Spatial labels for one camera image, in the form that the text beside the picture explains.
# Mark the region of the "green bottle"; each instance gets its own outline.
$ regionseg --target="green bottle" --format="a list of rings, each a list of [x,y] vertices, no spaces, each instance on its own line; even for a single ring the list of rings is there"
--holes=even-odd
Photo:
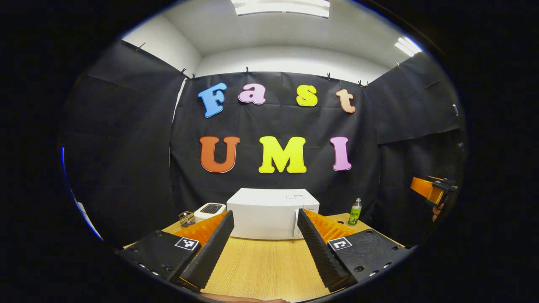
[[[348,225],[354,226],[357,224],[357,221],[360,218],[361,213],[361,198],[356,199],[356,203],[352,205],[352,210],[350,211],[350,218],[348,219]]]

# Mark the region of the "metal basket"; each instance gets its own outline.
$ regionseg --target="metal basket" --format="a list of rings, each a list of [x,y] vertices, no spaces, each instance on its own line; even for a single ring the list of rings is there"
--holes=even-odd
[[[185,228],[195,223],[195,214],[191,211],[183,211],[179,216],[180,225]]]

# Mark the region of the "bottle label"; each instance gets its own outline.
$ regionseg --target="bottle label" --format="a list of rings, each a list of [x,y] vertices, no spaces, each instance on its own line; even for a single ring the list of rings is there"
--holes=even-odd
[[[350,211],[350,218],[348,219],[348,224],[355,225],[357,220],[360,218],[361,208],[352,208]]]

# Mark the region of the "table surface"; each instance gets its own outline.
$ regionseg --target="table surface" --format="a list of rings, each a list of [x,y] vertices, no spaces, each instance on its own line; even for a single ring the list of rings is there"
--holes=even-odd
[[[327,216],[348,221],[349,214]],[[370,229],[358,221],[350,228]],[[179,222],[163,229],[175,233]],[[316,270],[305,240],[250,240],[230,237],[215,265],[206,293],[260,300],[305,301],[329,294]]]

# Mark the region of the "white wall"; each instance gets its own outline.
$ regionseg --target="white wall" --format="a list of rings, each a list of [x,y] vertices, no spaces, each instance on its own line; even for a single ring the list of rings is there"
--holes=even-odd
[[[158,15],[127,33],[122,40],[153,54],[177,70],[196,73],[202,56],[183,34],[162,15]]]
[[[198,76],[245,72],[293,72],[327,76],[362,84],[372,82],[389,69],[343,53],[295,46],[248,47],[204,57]]]

